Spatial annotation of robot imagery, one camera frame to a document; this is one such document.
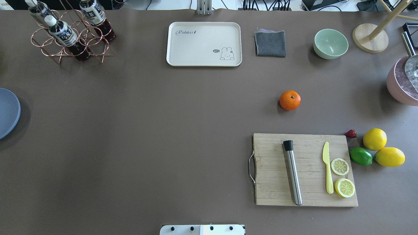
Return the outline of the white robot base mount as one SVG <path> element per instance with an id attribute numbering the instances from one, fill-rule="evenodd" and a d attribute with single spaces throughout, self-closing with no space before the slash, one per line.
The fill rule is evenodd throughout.
<path id="1" fill-rule="evenodd" d="M 245 235 L 245 225 L 208 224 L 208 225 L 165 225 L 160 235 Z"/>

